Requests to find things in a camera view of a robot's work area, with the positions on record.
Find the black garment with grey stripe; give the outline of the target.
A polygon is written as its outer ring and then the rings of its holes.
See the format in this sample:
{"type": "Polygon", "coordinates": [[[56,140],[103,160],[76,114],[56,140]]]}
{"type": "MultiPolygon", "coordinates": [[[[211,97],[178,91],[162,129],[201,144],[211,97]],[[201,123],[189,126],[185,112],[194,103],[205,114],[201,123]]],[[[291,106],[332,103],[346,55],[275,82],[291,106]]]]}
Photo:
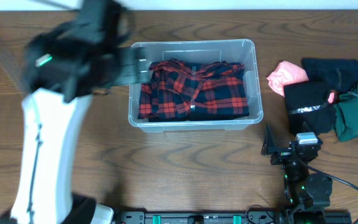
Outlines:
{"type": "Polygon", "coordinates": [[[292,135],[302,133],[304,124],[316,135],[332,130],[336,111],[328,101],[330,93],[331,87],[324,81],[301,82],[284,87],[292,135]]]}

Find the red plaid flannel shirt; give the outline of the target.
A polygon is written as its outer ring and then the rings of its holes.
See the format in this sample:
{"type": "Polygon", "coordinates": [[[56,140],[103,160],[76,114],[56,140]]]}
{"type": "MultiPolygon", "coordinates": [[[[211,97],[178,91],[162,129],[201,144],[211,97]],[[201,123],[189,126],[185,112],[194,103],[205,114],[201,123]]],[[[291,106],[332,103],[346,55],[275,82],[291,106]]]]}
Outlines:
{"type": "Polygon", "coordinates": [[[138,119],[202,114],[246,114],[245,66],[238,62],[190,63],[171,58],[151,63],[140,89],[138,119]]]}

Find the pink garment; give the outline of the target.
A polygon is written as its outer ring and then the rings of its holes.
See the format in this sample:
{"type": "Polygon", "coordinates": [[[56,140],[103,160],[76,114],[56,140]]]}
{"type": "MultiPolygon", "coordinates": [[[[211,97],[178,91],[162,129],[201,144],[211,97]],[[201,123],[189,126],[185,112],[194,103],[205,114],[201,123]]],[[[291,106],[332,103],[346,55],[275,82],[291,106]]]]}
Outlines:
{"type": "Polygon", "coordinates": [[[309,80],[305,70],[291,62],[280,62],[267,80],[285,98],[288,109],[334,103],[335,94],[327,83],[309,80]]]}

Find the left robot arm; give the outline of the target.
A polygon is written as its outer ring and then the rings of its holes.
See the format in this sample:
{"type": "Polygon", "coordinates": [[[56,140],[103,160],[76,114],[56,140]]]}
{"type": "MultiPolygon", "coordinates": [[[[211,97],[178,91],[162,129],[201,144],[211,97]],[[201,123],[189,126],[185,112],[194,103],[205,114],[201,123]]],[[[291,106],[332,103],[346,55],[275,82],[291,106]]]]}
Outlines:
{"type": "Polygon", "coordinates": [[[16,200],[0,223],[112,223],[114,210],[74,194],[73,163],[96,90],[149,79],[143,49],[124,47],[134,16],[116,1],[85,1],[77,17],[31,40],[12,60],[25,93],[24,143],[16,200]]]}

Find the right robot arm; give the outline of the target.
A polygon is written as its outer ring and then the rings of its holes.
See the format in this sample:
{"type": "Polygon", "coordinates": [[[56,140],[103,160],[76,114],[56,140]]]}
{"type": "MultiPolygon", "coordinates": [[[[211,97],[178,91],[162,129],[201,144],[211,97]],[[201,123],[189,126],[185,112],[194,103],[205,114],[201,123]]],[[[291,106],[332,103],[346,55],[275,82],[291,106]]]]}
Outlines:
{"type": "Polygon", "coordinates": [[[287,147],[275,145],[267,125],[261,154],[270,155],[270,163],[284,170],[284,194],[290,205],[272,218],[274,223],[323,224],[328,219],[324,209],[330,206],[333,180],[319,172],[310,173],[308,163],[318,157],[323,144],[313,132],[296,135],[287,147]]]}

